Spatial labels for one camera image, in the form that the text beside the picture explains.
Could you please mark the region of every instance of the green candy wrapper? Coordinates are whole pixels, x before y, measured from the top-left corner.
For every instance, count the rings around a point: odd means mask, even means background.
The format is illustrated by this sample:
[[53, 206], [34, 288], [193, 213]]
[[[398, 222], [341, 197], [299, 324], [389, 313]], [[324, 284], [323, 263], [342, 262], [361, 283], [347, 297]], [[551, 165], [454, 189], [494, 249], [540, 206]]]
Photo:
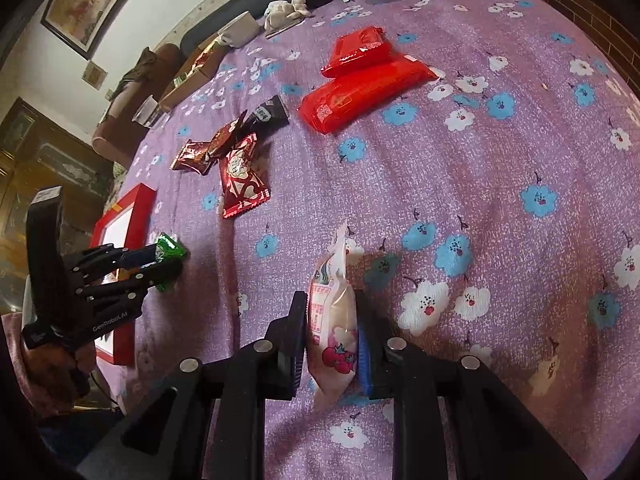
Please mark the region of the green candy wrapper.
[[[187, 255], [187, 249], [182, 245], [177, 237], [174, 240], [167, 233], [160, 233], [156, 240], [156, 262], [162, 262], [167, 258], [184, 258]], [[159, 292], [170, 290], [172, 282], [158, 283], [156, 289]]]

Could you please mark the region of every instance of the red frame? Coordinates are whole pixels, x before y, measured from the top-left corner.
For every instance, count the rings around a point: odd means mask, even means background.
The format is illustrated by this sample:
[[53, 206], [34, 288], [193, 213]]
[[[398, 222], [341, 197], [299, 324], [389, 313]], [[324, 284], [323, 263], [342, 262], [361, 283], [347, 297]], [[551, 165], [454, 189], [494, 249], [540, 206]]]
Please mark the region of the red frame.
[[[91, 238], [91, 247], [102, 244], [105, 229], [130, 206], [133, 207], [124, 246], [127, 249], [139, 249], [146, 244], [151, 208], [156, 200], [156, 191], [144, 184], [138, 184], [124, 197], [118, 200], [95, 224]], [[100, 359], [112, 365], [132, 365], [134, 363], [134, 323], [129, 322], [113, 331], [113, 355], [96, 347]]]

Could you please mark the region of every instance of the metal screw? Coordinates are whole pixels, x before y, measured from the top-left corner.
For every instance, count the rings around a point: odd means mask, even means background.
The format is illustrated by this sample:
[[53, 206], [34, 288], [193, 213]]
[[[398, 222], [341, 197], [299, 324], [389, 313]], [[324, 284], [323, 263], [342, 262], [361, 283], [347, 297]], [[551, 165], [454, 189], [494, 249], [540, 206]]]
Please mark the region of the metal screw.
[[191, 373], [196, 371], [200, 367], [200, 364], [196, 361], [196, 359], [188, 358], [180, 363], [180, 370], [185, 373]]
[[404, 350], [406, 348], [406, 341], [401, 337], [391, 337], [386, 342], [386, 345], [392, 350]]
[[467, 370], [478, 370], [480, 367], [480, 359], [473, 355], [465, 355], [460, 360], [460, 364], [462, 364]]
[[260, 339], [260, 341], [256, 341], [254, 343], [254, 350], [261, 354], [268, 352], [272, 348], [273, 348], [273, 343], [271, 343], [271, 341], [269, 341], [268, 339]]

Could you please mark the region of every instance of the cable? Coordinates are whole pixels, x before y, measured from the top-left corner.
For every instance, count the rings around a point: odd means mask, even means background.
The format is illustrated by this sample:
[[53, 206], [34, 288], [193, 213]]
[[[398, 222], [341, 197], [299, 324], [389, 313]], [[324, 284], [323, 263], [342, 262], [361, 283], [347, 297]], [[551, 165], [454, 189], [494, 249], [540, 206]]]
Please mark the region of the cable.
[[92, 381], [94, 382], [94, 384], [96, 385], [96, 387], [100, 390], [100, 393], [101, 393], [101, 394], [103, 394], [105, 397], [107, 397], [107, 399], [109, 399], [113, 404], [115, 404], [115, 405], [117, 406], [117, 405], [118, 405], [118, 403], [117, 403], [115, 400], [111, 399], [111, 396], [110, 396], [107, 392], [105, 392], [105, 391], [102, 389], [102, 387], [100, 386], [100, 384], [98, 384], [98, 381], [96, 381], [96, 380], [95, 380], [94, 373], [93, 373], [93, 372], [91, 372], [89, 375], [91, 376]]

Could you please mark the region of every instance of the wall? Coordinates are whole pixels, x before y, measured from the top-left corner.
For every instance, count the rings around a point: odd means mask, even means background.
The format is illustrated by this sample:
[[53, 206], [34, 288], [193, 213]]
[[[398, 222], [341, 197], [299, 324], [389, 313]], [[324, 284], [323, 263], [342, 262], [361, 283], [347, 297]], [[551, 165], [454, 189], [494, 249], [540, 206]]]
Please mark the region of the wall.
[[640, 96], [640, 42], [600, 6], [606, 0], [545, 1], [580, 27]]
[[59, 126], [88, 142], [106, 107], [104, 95], [203, 0], [127, 0], [93, 56], [108, 72], [99, 91], [82, 81], [86, 60], [40, 24], [29, 22], [0, 72], [0, 121], [20, 96]]

